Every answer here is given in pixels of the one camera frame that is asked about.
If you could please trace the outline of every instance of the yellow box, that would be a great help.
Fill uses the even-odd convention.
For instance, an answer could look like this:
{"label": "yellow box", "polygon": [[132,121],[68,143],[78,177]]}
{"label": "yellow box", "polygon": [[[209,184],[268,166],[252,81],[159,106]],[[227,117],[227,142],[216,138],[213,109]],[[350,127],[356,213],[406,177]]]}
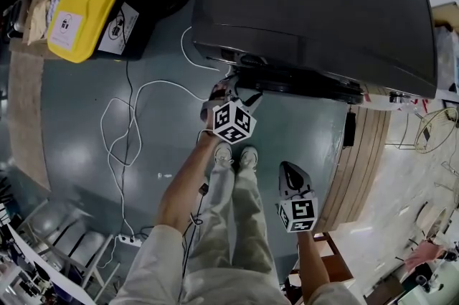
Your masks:
{"label": "yellow box", "polygon": [[116,0],[60,0],[48,29],[48,48],[71,62],[95,51]]}

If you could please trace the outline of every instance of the white paper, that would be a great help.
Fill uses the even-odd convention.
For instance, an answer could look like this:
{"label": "white paper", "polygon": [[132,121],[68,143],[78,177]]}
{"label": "white paper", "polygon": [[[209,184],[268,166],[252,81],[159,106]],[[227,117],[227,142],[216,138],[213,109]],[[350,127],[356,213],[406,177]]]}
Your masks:
{"label": "white paper", "polygon": [[121,55],[123,53],[126,42],[129,40],[129,36],[136,24],[138,18],[138,12],[134,10],[127,3],[123,3],[121,10],[118,12],[116,18],[111,21],[100,41],[99,50],[111,52],[113,54]]}
{"label": "white paper", "polygon": [[60,11],[57,13],[48,41],[71,51],[82,19],[83,17],[78,14]]}

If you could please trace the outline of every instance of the white cable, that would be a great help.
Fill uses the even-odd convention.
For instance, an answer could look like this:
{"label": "white cable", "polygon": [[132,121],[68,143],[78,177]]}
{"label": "white cable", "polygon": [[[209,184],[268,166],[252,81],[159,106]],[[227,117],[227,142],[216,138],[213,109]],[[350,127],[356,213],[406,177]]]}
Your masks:
{"label": "white cable", "polygon": [[105,263],[103,266],[98,266],[98,268],[100,269],[104,269],[109,263],[111,263],[111,261],[113,260],[113,253],[115,252],[115,248],[116,248],[116,240],[118,239],[118,236],[115,236],[114,238],[114,241],[115,241],[115,245],[113,245],[113,249],[112,249],[112,253],[110,254],[110,260]]}
{"label": "white cable", "polygon": [[[185,56],[185,59],[188,60],[188,62],[192,65],[194,65],[195,67],[201,67],[202,69],[208,69],[208,70],[214,70],[216,72],[219,72],[221,70],[215,68],[215,67],[207,67],[205,65],[199,65],[199,64],[196,64],[195,62],[192,62],[191,59],[188,57],[188,55],[185,53],[185,49],[184,49],[184,37],[185,37],[185,34],[191,29],[191,27],[188,27],[187,29],[184,30],[184,33],[181,34],[181,39],[180,39],[180,47],[181,47],[181,51],[183,52],[184,56]],[[226,72],[226,74],[224,75],[224,77],[226,78],[230,73],[231,73],[231,70],[232,70],[232,67],[231,65],[229,66],[229,69],[228,71]]]}
{"label": "white cable", "polygon": [[[190,60],[190,58],[188,57],[188,55],[186,55],[185,53],[185,49],[184,49],[184,36],[185,34],[191,29],[191,27],[188,27],[187,29],[185,29],[185,31],[182,33],[181,35],[181,39],[180,39],[180,47],[181,47],[181,51],[183,52],[184,56],[185,56],[185,59],[188,60],[188,62],[192,65],[194,65],[195,67],[201,67],[203,69],[208,69],[208,70],[215,70],[217,72],[219,72],[220,70],[219,69],[215,69],[213,67],[206,67],[206,66],[203,66],[203,65],[198,65],[198,64],[195,64],[194,62],[192,62]],[[226,74],[224,75],[225,77],[227,77],[232,71],[232,67],[231,65],[229,66],[229,69],[228,71],[226,72]],[[142,85],[138,91],[137,91],[137,95],[136,95],[136,100],[134,101],[134,106],[131,106],[129,105],[129,103],[125,102],[124,100],[121,100],[120,98],[112,98],[110,100],[110,102],[107,104],[107,107],[105,108],[103,114],[102,114],[102,117],[100,118],[100,132],[102,134],[102,139],[103,139],[103,144],[104,144],[104,147],[105,147],[105,150],[107,151],[108,155],[107,155],[107,163],[108,163],[108,166],[110,167],[110,171],[112,173],[112,176],[113,176],[113,180],[115,181],[115,184],[116,184],[116,187],[118,189],[118,191],[120,192],[120,195],[121,195],[121,213],[122,213],[122,216],[123,216],[123,221],[124,223],[129,227],[129,230],[131,230],[131,233],[132,233],[132,236],[134,236],[134,230],[133,228],[131,227],[131,225],[129,225],[128,221],[126,220],[126,217],[125,217],[125,214],[124,214],[124,194],[123,194],[123,190],[120,188],[120,185],[118,184],[118,180],[116,179],[116,175],[115,175],[115,170],[113,169],[111,163],[110,163],[110,157],[113,157],[115,159],[115,161],[117,161],[121,166],[124,166],[124,167],[131,167],[134,162],[137,160],[138,156],[140,155],[141,151],[142,151],[142,145],[143,145],[143,142],[142,142],[142,136],[141,136],[141,132],[140,132],[140,129],[138,127],[138,122],[137,122],[137,116],[136,116],[136,111],[137,111],[137,102],[138,102],[138,97],[141,93],[141,91],[147,86],[147,85],[151,85],[151,84],[154,84],[154,83],[166,83],[166,84],[170,84],[170,85],[175,85],[176,87],[179,87],[181,88],[182,90],[186,91],[188,94],[190,94],[191,96],[193,96],[194,98],[196,98],[197,100],[201,101],[201,102],[205,102],[208,100],[208,98],[200,98],[198,97],[197,95],[195,95],[193,92],[191,92],[190,90],[188,90],[187,88],[185,88],[183,85],[180,85],[178,83],[175,83],[175,82],[171,82],[169,80],[153,80],[151,82],[148,82],[148,83],[145,83],[144,85]],[[129,106],[130,110],[129,112],[132,111],[133,113],[133,117],[131,119],[131,122],[129,123],[128,125],[128,128],[126,129],[126,132],[122,135],[122,136],[119,136],[117,139],[115,139],[113,141],[113,143],[110,145],[110,148],[108,148],[107,146],[107,141],[105,140],[105,133],[103,131],[103,119],[108,111],[108,109],[110,108],[110,105],[112,104],[113,101],[119,101],[119,102],[122,102],[126,105]],[[131,130],[131,127],[133,125],[133,123],[135,124],[136,126],[136,130],[137,130],[137,137],[138,137],[138,150],[137,150],[137,153],[136,155],[134,156],[133,160],[130,162],[130,163],[127,163],[127,162],[124,162],[123,160],[119,159],[117,156],[115,156],[115,154],[113,154],[113,147],[115,146],[115,144],[117,144],[120,140],[124,139],[128,134],[129,134],[129,131]],[[199,135],[198,135],[198,139],[199,137],[201,136],[201,133],[203,131],[207,131],[208,129],[204,129],[204,130],[201,130],[199,132]],[[192,218],[192,216],[190,215],[190,218],[191,218],[191,221],[195,223],[194,219]],[[112,251],[112,259],[113,259],[113,252],[115,251],[115,246],[116,246],[116,239],[115,239],[115,245],[113,247],[113,251]]]}
{"label": "white cable", "polygon": [[196,221],[194,220],[194,217],[193,217],[193,215],[191,213],[189,214],[189,219],[193,222],[193,225],[195,225],[195,226],[201,225],[200,223],[196,223]]}
{"label": "white cable", "polygon": [[[129,227],[129,230],[131,230],[132,235],[134,235],[134,230],[131,227],[131,225],[129,225],[129,223],[126,220],[125,215],[124,215],[124,194],[123,194],[123,190],[121,190],[120,185],[118,184],[118,180],[116,179],[115,170],[113,170],[113,167],[112,167],[112,165],[110,163],[110,157],[113,157],[115,159],[115,161],[117,161],[122,166],[130,167],[130,166],[133,165],[133,163],[136,161],[136,159],[138,158],[139,154],[141,153],[143,142],[142,142],[142,137],[141,137],[140,129],[138,127],[137,116],[136,116],[137,102],[138,102],[138,97],[139,97],[141,91],[147,85],[151,85],[151,84],[154,84],[154,83],[166,83],[166,84],[175,85],[176,87],[179,87],[182,90],[185,90],[188,94],[190,94],[191,96],[193,96],[194,98],[196,98],[197,100],[199,100],[201,102],[204,102],[204,101],[208,100],[207,98],[198,97],[193,92],[191,92],[190,90],[186,89],[183,85],[180,85],[180,84],[174,83],[174,82],[170,82],[168,80],[153,80],[151,82],[145,83],[144,85],[142,85],[138,89],[137,95],[136,95],[136,100],[134,101],[134,106],[131,106],[131,109],[129,111],[129,112],[131,112],[131,111],[133,112],[133,117],[131,119],[131,123],[128,125],[128,128],[126,129],[126,132],[122,136],[118,137],[117,139],[115,139],[113,141],[113,143],[110,145],[110,148],[108,148],[107,141],[105,140],[105,133],[103,131],[103,119],[104,119],[104,117],[105,117],[105,115],[106,115],[106,113],[107,113],[107,111],[108,111],[108,109],[109,109],[109,107],[110,107],[110,105],[112,104],[113,101],[115,101],[115,100],[116,101],[120,101],[120,102],[122,102],[122,103],[124,103],[126,105],[128,105],[128,103],[123,101],[123,100],[121,100],[120,98],[112,98],[110,100],[110,102],[107,104],[107,107],[105,108],[105,111],[103,112],[102,117],[100,118],[100,132],[102,134],[102,139],[103,139],[103,143],[104,143],[104,146],[105,146],[105,150],[108,153],[107,154],[107,163],[108,163],[108,166],[110,167],[110,171],[112,173],[113,180],[115,181],[116,187],[117,187],[117,189],[118,189],[118,191],[120,192],[120,195],[121,195],[121,212],[122,212],[122,215],[123,215],[123,221]],[[118,143],[120,140],[124,139],[129,134],[129,131],[130,131],[130,129],[131,129],[133,124],[135,125],[136,130],[137,130],[138,150],[137,150],[137,153],[136,153],[135,157],[133,158],[133,160],[130,163],[125,163],[122,160],[120,160],[117,156],[115,156],[115,154],[113,154],[113,147],[115,146],[116,143]]]}

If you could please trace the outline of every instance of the white sneaker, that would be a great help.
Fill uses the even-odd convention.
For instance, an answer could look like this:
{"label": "white sneaker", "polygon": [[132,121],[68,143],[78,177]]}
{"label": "white sneaker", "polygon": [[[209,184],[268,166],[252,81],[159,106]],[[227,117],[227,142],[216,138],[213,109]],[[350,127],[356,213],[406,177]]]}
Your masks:
{"label": "white sneaker", "polygon": [[253,171],[256,171],[255,169],[257,168],[257,163],[258,163],[258,152],[255,149],[255,147],[252,146],[246,146],[241,153],[241,159],[240,159],[240,168],[241,169],[246,169],[250,168],[253,169]]}
{"label": "white sneaker", "polygon": [[233,160],[231,159],[232,152],[230,144],[226,141],[221,142],[215,149],[214,157],[216,164],[222,164],[225,162],[232,164]]}

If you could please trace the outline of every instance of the power strip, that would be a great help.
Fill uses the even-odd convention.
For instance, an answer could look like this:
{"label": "power strip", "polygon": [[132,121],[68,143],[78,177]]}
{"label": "power strip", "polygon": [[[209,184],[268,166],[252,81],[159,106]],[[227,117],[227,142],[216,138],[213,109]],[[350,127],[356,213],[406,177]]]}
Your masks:
{"label": "power strip", "polygon": [[118,235],[118,241],[123,244],[128,244],[132,246],[137,246],[140,248],[142,246],[142,240],[138,238],[132,238],[131,236],[127,235]]}

